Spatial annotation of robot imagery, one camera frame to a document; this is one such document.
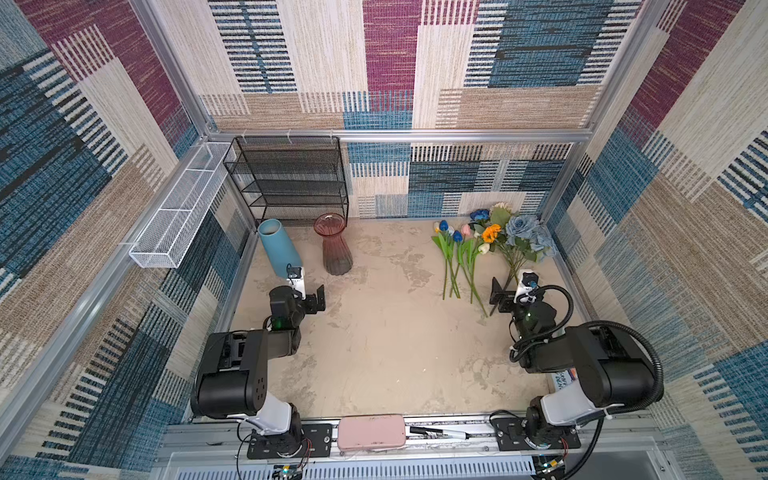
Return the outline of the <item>teal ceramic vase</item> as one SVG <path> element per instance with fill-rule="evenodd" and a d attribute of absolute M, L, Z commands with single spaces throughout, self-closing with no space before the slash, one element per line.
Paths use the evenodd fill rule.
<path fill-rule="evenodd" d="M 275 274 L 289 278 L 289 267 L 302 267 L 302 260 L 283 224 L 277 219 L 267 219 L 258 226 L 260 242 L 264 247 Z"/>

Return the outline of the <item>colourful paperback book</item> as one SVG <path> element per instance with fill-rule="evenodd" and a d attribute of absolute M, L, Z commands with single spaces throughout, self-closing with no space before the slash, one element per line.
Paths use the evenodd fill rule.
<path fill-rule="evenodd" d="M 578 375 L 573 368 L 551 374 L 551 380 L 555 391 L 568 387 L 577 379 Z"/>

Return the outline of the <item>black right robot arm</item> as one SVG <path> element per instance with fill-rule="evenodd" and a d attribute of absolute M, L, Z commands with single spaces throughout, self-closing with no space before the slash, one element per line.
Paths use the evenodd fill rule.
<path fill-rule="evenodd" d="M 662 399 L 664 369 L 650 341 L 613 321 L 571 325 L 574 302 L 565 288 L 542 285 L 526 272 L 514 291 L 494 280 L 489 302 L 511 316 L 511 362 L 529 374 L 575 373 L 569 385 L 530 402 L 519 426 L 531 448 L 548 448 L 578 426 Z"/>

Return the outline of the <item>blue rose orange flower bouquet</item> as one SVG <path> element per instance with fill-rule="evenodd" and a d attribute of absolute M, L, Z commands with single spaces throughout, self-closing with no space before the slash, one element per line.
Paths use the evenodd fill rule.
<path fill-rule="evenodd" d="M 469 218 L 469 231 L 477 243 L 471 253 L 499 254 L 507 265 L 507 287 L 520 280 L 526 264 L 539 263 L 557 253 L 552 235 L 538 216 L 514 211 L 506 203 L 474 210 Z"/>

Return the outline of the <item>pink ribbed glass vase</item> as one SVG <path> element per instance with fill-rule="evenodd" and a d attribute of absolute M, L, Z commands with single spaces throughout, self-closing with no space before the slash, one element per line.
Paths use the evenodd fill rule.
<path fill-rule="evenodd" d="M 345 218 L 338 213 L 322 214 L 313 224 L 322 240 L 324 268 L 333 276 L 342 276 L 353 266 L 351 251 L 343 237 L 346 226 Z"/>

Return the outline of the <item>black white marker pen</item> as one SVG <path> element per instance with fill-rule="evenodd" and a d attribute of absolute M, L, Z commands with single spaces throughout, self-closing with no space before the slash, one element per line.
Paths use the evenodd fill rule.
<path fill-rule="evenodd" d="M 450 429 L 437 429 L 424 426 L 409 426 L 409 433 L 412 435 L 421 435 L 426 438 L 435 439 L 456 439 L 456 440 L 468 440 L 470 435 L 464 431 L 450 430 Z"/>

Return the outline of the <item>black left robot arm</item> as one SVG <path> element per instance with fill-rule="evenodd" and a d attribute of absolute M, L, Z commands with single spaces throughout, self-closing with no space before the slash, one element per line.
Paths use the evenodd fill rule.
<path fill-rule="evenodd" d="M 297 407 L 269 392 L 268 362 L 298 352 L 302 321 L 326 308 L 325 288 L 302 294 L 283 285 L 269 292 L 269 301 L 271 314 L 260 329 L 208 337 L 190 406 L 196 417 L 234 419 L 249 427 L 257 459 L 307 457 L 312 440 Z"/>

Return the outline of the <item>white mesh wall basket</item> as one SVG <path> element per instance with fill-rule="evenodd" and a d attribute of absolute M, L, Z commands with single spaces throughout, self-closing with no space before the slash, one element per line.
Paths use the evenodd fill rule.
<path fill-rule="evenodd" d="M 200 146 L 129 252 L 137 266 L 178 268 L 226 177 L 229 145 Z"/>

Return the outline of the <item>pink artificial tulip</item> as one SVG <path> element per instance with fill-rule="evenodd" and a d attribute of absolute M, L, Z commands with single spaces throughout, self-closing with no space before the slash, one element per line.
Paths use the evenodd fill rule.
<path fill-rule="evenodd" d="M 473 271 L 475 259 L 477 256 L 477 247 L 478 247 L 477 237 L 475 236 L 474 224 L 473 223 L 464 224 L 460 228 L 460 233 L 462 236 L 462 241 L 460 242 L 459 249 L 458 249 L 459 264 L 461 266 L 461 269 L 468 283 L 472 285 L 474 283 L 474 280 L 472 278 L 472 271 Z"/>

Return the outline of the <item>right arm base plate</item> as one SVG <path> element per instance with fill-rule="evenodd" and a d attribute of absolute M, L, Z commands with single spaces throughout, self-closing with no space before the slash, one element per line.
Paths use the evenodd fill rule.
<path fill-rule="evenodd" d="M 508 415 L 492 415 L 489 423 L 500 451 L 571 450 L 582 446 L 574 427 Z"/>

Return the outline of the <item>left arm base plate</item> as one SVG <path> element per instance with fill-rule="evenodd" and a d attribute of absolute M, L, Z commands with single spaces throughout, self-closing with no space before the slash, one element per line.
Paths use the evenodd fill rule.
<path fill-rule="evenodd" d="M 278 458 L 310 459 L 330 456 L 333 440 L 333 426 L 327 423 L 307 424 L 290 427 L 286 433 L 260 435 L 251 430 L 246 458 L 249 460 L 271 460 Z"/>

